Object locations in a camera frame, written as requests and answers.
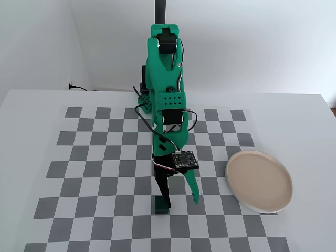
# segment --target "checkerboard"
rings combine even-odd
[[[198,123],[183,148],[193,151],[199,204],[181,174],[169,177],[172,208],[154,214],[152,136],[133,108],[68,107],[50,160],[42,167],[24,252],[289,251],[277,214],[242,206],[225,182],[238,151],[257,136],[245,110],[194,109]]]

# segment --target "plate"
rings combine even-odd
[[[260,213],[276,213],[292,199],[293,184],[287,169],[262,152],[234,154],[227,162],[225,179],[240,203]]]

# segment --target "white table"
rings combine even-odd
[[[187,100],[190,108],[197,104],[249,109],[264,151],[280,160],[293,180],[292,202],[279,213],[279,232],[285,234],[290,251],[334,250],[336,118],[323,98],[191,91]],[[0,251],[13,251],[20,221],[17,216],[22,216],[59,109],[135,103],[132,92],[8,93],[0,108]]]

